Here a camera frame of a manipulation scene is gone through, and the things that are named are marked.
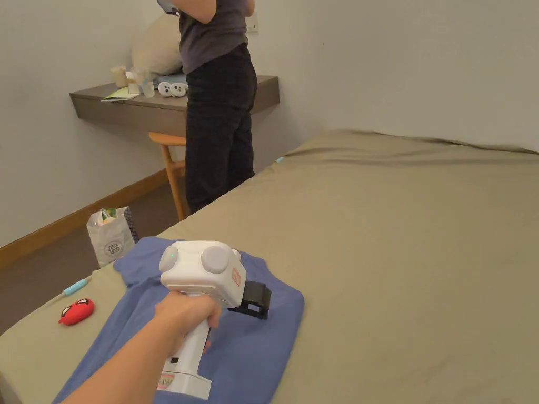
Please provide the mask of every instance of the mobile phone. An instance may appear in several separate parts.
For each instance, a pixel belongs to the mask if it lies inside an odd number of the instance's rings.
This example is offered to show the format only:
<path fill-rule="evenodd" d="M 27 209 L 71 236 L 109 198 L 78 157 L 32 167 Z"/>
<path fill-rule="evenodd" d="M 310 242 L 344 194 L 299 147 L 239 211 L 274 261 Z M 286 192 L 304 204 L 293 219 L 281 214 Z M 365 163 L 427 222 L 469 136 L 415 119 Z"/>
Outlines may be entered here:
<path fill-rule="evenodd" d="M 161 6 L 165 13 L 171 14 L 173 16 L 179 16 L 178 8 L 174 7 L 174 5 L 170 4 L 166 0 L 157 0 L 157 3 L 159 4 L 159 6 Z"/>

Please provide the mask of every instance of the jeans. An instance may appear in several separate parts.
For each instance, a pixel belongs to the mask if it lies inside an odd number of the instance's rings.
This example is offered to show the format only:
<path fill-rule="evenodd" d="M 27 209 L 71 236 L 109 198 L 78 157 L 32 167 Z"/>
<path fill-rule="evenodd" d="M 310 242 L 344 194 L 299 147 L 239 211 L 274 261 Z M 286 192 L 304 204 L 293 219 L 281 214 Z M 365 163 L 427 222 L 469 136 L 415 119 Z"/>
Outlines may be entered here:
<path fill-rule="evenodd" d="M 187 75 L 185 193 L 191 213 L 254 176 L 257 76 L 247 44 Z"/>

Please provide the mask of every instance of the gray round button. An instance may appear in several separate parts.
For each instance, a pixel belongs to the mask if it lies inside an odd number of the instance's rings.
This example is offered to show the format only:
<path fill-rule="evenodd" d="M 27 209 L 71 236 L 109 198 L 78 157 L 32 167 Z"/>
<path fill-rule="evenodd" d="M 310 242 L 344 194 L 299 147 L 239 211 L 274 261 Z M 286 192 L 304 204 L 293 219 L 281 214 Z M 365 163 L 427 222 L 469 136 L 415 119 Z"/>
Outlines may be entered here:
<path fill-rule="evenodd" d="M 229 251 L 219 246 L 208 247 L 202 252 L 201 261 L 210 274 L 222 274 L 229 266 Z"/>
<path fill-rule="evenodd" d="M 159 270 L 161 272 L 166 272 L 172 269 L 176 264 L 179 258 L 179 251 L 174 246 L 169 246 L 163 253 L 161 261 L 159 261 Z"/>

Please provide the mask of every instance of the bed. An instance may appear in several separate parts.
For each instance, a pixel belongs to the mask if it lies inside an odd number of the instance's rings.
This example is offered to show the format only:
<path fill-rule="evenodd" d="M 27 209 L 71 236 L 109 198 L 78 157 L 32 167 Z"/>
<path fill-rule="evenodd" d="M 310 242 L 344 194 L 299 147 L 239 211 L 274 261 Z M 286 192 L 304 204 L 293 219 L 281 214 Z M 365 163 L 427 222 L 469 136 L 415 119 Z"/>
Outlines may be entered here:
<path fill-rule="evenodd" d="M 304 294 L 273 403 L 516 404 L 539 401 L 538 207 L 537 154 L 333 131 L 161 236 L 224 241 Z M 105 267 L 2 335 L 6 404 L 51 402 L 124 291 Z M 96 313 L 58 327 L 78 297 Z"/>

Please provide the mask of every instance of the white shopping bag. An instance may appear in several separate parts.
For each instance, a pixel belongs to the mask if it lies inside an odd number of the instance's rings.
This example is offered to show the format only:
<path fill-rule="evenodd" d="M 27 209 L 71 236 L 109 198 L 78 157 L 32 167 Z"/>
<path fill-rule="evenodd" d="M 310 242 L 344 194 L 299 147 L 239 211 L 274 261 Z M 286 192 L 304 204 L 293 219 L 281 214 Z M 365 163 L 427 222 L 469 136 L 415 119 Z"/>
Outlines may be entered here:
<path fill-rule="evenodd" d="M 99 267 L 122 258 L 139 241 L 129 207 L 102 209 L 86 224 Z"/>

